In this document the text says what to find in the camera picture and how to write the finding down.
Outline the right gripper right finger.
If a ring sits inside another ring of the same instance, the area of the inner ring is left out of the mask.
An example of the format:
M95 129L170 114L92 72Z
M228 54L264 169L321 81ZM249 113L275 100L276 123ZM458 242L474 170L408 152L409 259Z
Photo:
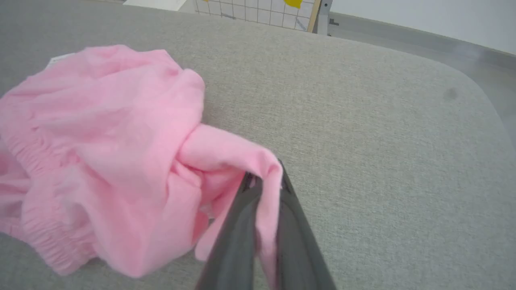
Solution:
M295 189L283 169L277 231L278 290L335 290L334 280L317 244Z

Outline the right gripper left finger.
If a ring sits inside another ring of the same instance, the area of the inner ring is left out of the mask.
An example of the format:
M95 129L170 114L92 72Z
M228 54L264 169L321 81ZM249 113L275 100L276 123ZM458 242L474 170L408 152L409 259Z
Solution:
M247 172L205 262L197 290L252 290L256 210L263 183Z

